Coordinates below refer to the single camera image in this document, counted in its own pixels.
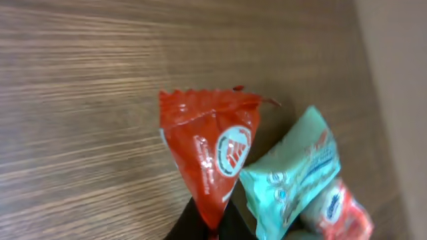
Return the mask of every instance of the red candy wrapper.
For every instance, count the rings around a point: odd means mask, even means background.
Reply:
[[[262,101],[259,95],[231,90],[159,93],[162,135],[212,230],[249,153]]]
[[[374,226],[341,179],[333,180],[301,213],[325,240],[368,240]]]

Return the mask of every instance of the candy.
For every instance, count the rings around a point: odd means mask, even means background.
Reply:
[[[365,240],[374,228],[365,209],[341,179],[333,180],[301,213],[301,220],[325,240]]]
[[[336,176],[336,142],[315,107],[267,154],[244,168],[240,181],[258,239],[281,239],[304,207]]]
[[[162,137],[212,230],[254,140],[261,101],[259,95],[231,90],[159,93]]]

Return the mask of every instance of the turquoise packet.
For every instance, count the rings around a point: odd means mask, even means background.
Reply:
[[[338,174],[330,129],[311,106],[268,153],[240,172],[258,239],[282,239],[308,203]]]

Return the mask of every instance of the wooden table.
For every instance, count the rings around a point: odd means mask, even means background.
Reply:
[[[15,0],[0,26],[0,239],[164,237],[189,193],[157,92],[234,85],[284,105],[248,162],[314,104],[375,239],[408,238],[351,1]]]

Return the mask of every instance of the gray wall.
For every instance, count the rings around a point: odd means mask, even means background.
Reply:
[[[356,0],[409,224],[427,236],[427,1]]]

